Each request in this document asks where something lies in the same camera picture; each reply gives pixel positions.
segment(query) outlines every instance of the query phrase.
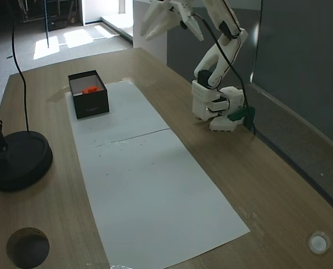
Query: hole in table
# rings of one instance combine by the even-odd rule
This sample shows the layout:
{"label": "hole in table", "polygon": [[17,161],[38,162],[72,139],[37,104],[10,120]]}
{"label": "hole in table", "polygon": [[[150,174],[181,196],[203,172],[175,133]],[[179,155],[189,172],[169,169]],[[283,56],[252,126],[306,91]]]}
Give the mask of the hole in table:
{"label": "hole in table", "polygon": [[11,235],[7,242],[7,255],[21,269],[41,265],[49,253],[47,236],[36,228],[23,228]]}

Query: red object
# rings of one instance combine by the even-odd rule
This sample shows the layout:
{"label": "red object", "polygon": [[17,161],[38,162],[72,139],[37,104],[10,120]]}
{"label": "red object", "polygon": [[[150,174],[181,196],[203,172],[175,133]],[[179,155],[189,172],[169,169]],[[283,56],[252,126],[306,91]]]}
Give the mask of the red object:
{"label": "red object", "polygon": [[91,92],[101,91],[98,86],[90,86],[82,91],[83,94],[90,94]]}

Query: green clip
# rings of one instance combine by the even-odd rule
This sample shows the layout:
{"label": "green clip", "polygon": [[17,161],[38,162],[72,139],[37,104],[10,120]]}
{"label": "green clip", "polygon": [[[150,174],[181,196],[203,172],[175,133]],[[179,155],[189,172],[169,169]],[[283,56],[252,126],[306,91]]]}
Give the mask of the green clip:
{"label": "green clip", "polygon": [[228,115],[227,117],[233,122],[235,122],[236,120],[240,120],[244,117],[245,122],[243,123],[243,125],[248,130],[251,130],[251,128],[253,127],[255,113],[256,113],[256,109],[253,106],[249,106],[248,109],[247,109],[247,107],[244,106],[243,108],[240,108],[239,110]]}

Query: white circular cap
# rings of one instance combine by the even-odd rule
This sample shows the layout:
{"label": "white circular cap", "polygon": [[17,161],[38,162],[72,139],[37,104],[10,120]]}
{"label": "white circular cap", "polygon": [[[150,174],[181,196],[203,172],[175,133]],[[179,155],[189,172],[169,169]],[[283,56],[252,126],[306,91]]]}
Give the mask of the white circular cap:
{"label": "white circular cap", "polygon": [[311,252],[316,255],[321,255],[325,253],[330,247],[329,237],[322,231],[317,231],[312,234],[309,239],[309,248]]}

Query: black lamp base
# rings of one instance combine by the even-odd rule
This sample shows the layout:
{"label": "black lamp base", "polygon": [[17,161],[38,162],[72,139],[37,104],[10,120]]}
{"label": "black lamp base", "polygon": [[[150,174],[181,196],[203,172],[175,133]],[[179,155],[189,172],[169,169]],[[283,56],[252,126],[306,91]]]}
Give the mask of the black lamp base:
{"label": "black lamp base", "polygon": [[27,188],[49,170],[53,154],[47,139],[37,132],[17,132],[5,137],[6,158],[0,161],[0,191]]}

